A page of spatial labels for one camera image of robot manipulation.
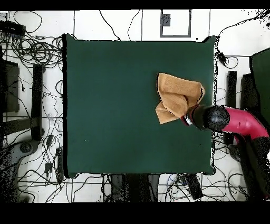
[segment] cable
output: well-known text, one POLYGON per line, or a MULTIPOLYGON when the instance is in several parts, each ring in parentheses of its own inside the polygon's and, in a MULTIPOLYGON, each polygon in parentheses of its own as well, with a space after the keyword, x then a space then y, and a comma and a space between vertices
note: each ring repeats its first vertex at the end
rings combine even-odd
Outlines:
POLYGON ((115 34, 115 32, 114 32, 113 28, 111 27, 111 25, 105 20, 105 18, 103 17, 100 10, 99 10, 99 13, 100 13, 101 17, 103 18, 103 20, 107 23, 107 25, 112 29, 113 35, 117 37, 118 41, 121 41, 121 39, 115 34))
MULTIPOLYGON (((18 21, 15 19, 15 15, 16 15, 17 12, 19 12, 19 11, 16 11, 16 12, 13 14, 13 19, 14 19, 14 21, 15 21, 17 24, 19 24, 18 21)), ((37 13, 35 13, 35 12, 33 12, 33 11, 29 11, 29 12, 36 14, 36 15, 41 19, 41 21, 40 21, 40 24, 38 25, 38 27, 37 27, 34 31, 32 31, 32 32, 26 32, 26 33, 28 33, 28 34, 34 33, 35 31, 37 31, 37 30, 41 27, 41 24, 42 24, 42 17, 41 17, 40 15, 38 15, 37 13)))
POLYGON ((131 20, 131 22, 130 22, 130 25, 129 25, 129 28, 128 28, 128 36, 129 36, 129 29, 130 29, 130 27, 131 27, 131 24, 132 24, 134 18, 139 14, 140 11, 141 11, 141 10, 138 10, 138 12, 135 14, 135 16, 132 18, 132 20, 131 20))
POLYGON ((73 194, 72 194, 73 189, 71 189, 71 202, 72 202, 72 203, 75 201, 75 193, 78 192, 80 189, 83 188, 83 186, 86 184, 86 182, 87 182, 87 180, 88 180, 89 178, 102 178, 102 176, 89 176, 89 177, 87 177, 87 178, 85 179, 84 183, 82 184, 82 186, 81 186, 79 189, 77 189, 76 191, 74 191, 73 194))
POLYGON ((232 174, 231 176, 229 176, 229 178, 228 178, 228 188, 229 188, 229 193, 230 193, 230 196, 232 196, 232 198, 235 200, 235 201, 237 201, 236 199, 235 199, 235 197, 233 196, 233 194, 232 194, 232 190, 231 190, 231 186, 230 186, 230 179, 233 177, 233 176, 235 176, 235 175, 240 175, 240 176, 243 176, 241 173, 235 173, 235 174, 232 174))

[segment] tangled wires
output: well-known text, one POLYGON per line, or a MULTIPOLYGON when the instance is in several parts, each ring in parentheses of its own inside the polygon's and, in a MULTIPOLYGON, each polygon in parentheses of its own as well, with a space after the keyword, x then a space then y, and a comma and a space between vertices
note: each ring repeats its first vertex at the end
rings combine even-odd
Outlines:
POLYGON ((23 38, 18 39, 6 35, 0 35, 0 44, 5 44, 6 48, 4 49, 4 54, 7 50, 12 50, 16 57, 19 58, 23 65, 28 64, 41 64, 47 68, 53 68, 57 64, 59 65, 62 61, 62 36, 52 37, 52 36, 32 36, 31 33, 37 31, 42 24, 42 17, 35 12, 31 12, 37 15, 41 21, 39 26, 32 32, 26 31, 26 34, 23 38), (44 41, 45 39, 52 39, 51 43, 44 41))
POLYGON ((24 65, 37 63, 53 68, 62 61, 61 36, 54 38, 49 44, 26 35, 23 39, 13 39, 10 45, 24 65))

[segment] green table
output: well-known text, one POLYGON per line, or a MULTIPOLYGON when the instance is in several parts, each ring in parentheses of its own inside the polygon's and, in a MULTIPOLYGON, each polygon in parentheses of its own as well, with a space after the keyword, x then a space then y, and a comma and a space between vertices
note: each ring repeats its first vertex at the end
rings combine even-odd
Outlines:
POLYGON ((211 132, 180 120, 160 125, 155 108, 158 72, 201 82, 201 103, 211 105, 215 40, 81 41, 63 35, 69 176, 212 173, 211 132))

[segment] black cable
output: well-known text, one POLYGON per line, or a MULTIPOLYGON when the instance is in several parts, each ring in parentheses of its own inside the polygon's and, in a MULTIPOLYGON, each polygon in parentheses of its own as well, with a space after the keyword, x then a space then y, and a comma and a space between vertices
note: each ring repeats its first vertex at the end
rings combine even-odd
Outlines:
POLYGON ((89 178, 102 178, 102 176, 89 176, 89 177, 87 177, 87 178, 85 179, 85 181, 83 182, 82 186, 81 186, 79 189, 77 189, 76 191, 74 191, 73 194, 72 194, 72 191, 73 191, 73 190, 71 190, 71 199, 72 199, 72 196, 73 196, 73 200, 71 200, 72 203, 75 201, 75 193, 78 192, 80 189, 83 188, 83 186, 86 184, 86 182, 87 182, 87 180, 88 180, 89 178))
POLYGON ((230 196, 232 196, 232 198, 235 200, 235 201, 237 201, 236 199, 235 199, 235 197, 233 196, 233 194, 232 194, 232 190, 231 190, 231 186, 230 186, 230 179, 233 177, 233 176, 235 176, 235 175, 240 175, 240 176, 243 176, 241 173, 234 173, 234 174, 232 174, 231 176, 229 176, 229 178, 228 178, 228 188, 229 188, 229 193, 230 193, 230 196))
POLYGON ((58 84, 59 84, 60 82, 63 83, 63 79, 61 79, 60 81, 58 81, 58 82, 56 83, 56 85, 55 85, 55 90, 56 90, 56 92, 57 92, 59 95, 62 95, 62 93, 60 93, 60 92, 57 90, 57 86, 58 86, 58 84))
MULTIPOLYGON (((19 12, 19 11, 16 11, 16 12, 13 14, 13 19, 14 19, 14 21, 15 21, 17 24, 19 24, 18 21, 15 19, 15 15, 16 15, 17 12, 19 12)), ((29 11, 29 12, 36 14, 36 15, 41 19, 41 21, 40 21, 40 24, 38 25, 38 27, 37 27, 34 31, 32 31, 32 32, 27 32, 27 31, 26 31, 26 33, 28 33, 28 34, 34 33, 35 31, 37 31, 37 30, 41 27, 41 24, 42 24, 42 17, 41 17, 40 15, 38 15, 37 13, 35 13, 35 12, 33 12, 33 11, 29 11)))
POLYGON ((19 190, 19 192, 21 192, 21 193, 26 193, 26 194, 32 195, 32 196, 33 196, 33 201, 32 201, 32 203, 34 203, 34 201, 35 201, 35 195, 34 195, 34 194, 32 194, 32 193, 30 193, 30 192, 22 191, 22 190, 19 189, 19 188, 18 188, 18 190, 19 190))
POLYGON ((101 17, 103 18, 103 20, 107 23, 107 25, 112 29, 113 35, 117 37, 118 41, 121 41, 121 39, 115 34, 115 32, 114 32, 113 28, 111 27, 111 25, 105 20, 105 18, 103 17, 100 10, 99 10, 99 13, 100 13, 101 17))
POLYGON ((138 12, 135 14, 135 16, 132 18, 132 20, 131 20, 131 22, 130 22, 130 25, 129 25, 129 28, 128 28, 128 36, 129 36, 129 29, 130 29, 130 27, 131 27, 131 24, 132 24, 134 18, 139 14, 140 11, 141 11, 141 10, 138 10, 138 12))

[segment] crumpled towel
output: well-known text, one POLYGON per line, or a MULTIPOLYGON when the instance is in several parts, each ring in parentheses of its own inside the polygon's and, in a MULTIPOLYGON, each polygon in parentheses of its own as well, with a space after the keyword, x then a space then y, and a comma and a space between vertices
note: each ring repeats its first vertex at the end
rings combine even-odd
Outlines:
POLYGON ((205 94, 200 82, 165 73, 158 73, 157 91, 161 102, 156 107, 156 113, 161 124, 186 115, 188 108, 200 103, 205 94))

